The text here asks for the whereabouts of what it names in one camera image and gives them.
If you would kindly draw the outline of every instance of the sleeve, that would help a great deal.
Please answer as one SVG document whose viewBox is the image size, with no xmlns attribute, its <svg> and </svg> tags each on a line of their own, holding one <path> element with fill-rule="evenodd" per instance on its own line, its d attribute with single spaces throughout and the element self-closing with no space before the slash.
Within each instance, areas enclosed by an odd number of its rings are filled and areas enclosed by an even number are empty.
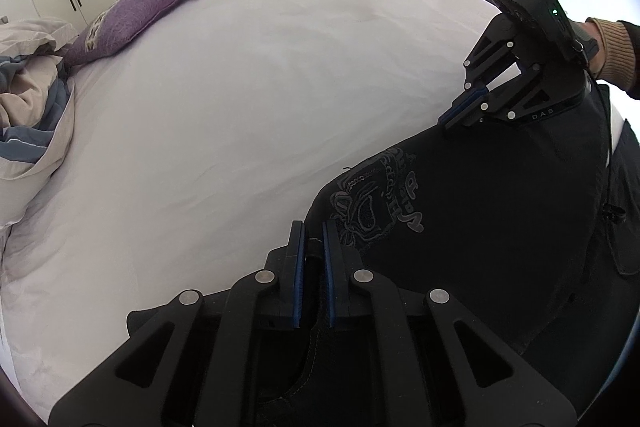
<svg viewBox="0 0 640 427">
<path fill-rule="evenodd" d="M 600 30 L 606 54 L 604 66 L 596 76 L 625 90 L 631 98 L 640 99 L 640 27 L 625 21 L 595 18 L 587 21 Z"/>
</svg>

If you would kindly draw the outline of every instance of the purple pillow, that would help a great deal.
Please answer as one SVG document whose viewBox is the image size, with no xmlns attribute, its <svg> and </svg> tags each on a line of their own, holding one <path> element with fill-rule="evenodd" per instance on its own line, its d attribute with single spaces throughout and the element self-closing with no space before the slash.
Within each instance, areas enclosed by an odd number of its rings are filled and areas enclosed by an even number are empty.
<svg viewBox="0 0 640 427">
<path fill-rule="evenodd" d="M 65 55 L 69 66 L 116 54 L 181 0 L 117 0 L 80 33 Z"/>
</svg>

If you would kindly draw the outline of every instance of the metal screw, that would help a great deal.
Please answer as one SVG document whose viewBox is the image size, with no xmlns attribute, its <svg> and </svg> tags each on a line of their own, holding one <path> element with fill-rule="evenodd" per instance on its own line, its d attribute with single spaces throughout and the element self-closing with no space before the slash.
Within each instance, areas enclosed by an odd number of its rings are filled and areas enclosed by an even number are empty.
<svg viewBox="0 0 640 427">
<path fill-rule="evenodd" d="M 429 298 L 436 304 L 445 304 L 449 302 L 449 292 L 441 289 L 431 290 Z"/>
<path fill-rule="evenodd" d="M 180 297 L 178 297 L 178 301 L 180 301 L 180 304 L 188 306 L 190 304 L 195 304 L 196 302 L 198 302 L 199 298 L 200 295 L 198 294 L 198 292 L 196 292 L 196 290 L 185 290 L 180 294 Z"/>
<path fill-rule="evenodd" d="M 260 270 L 257 274 L 255 274 L 255 280 L 262 284 L 267 284 L 268 282 L 273 281 L 276 278 L 276 274 L 274 274 L 270 270 Z"/>
<path fill-rule="evenodd" d="M 369 270 L 356 270 L 353 272 L 353 278 L 358 282 L 371 282 L 373 280 L 373 273 Z"/>
</svg>

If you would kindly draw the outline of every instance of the person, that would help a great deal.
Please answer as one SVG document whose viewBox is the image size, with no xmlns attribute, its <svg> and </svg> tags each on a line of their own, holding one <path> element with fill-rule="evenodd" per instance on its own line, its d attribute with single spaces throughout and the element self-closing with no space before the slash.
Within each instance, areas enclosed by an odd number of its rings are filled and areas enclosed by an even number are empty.
<svg viewBox="0 0 640 427">
<path fill-rule="evenodd" d="M 598 41 L 600 48 L 589 63 L 593 76 L 640 100 L 640 26 L 591 17 L 580 26 Z"/>
</svg>

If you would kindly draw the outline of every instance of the white bed sheet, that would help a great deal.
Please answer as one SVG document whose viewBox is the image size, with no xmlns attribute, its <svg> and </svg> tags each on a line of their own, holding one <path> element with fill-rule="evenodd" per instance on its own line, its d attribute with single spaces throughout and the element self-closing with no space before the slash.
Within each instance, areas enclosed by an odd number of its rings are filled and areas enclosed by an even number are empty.
<svg viewBox="0 0 640 427">
<path fill-rule="evenodd" d="M 27 402 L 46 419 L 127 339 L 130 311 L 229 288 L 343 168 L 434 124 L 495 13 L 482 0 L 190 0 L 80 70 L 68 156 L 2 265 Z"/>
</svg>

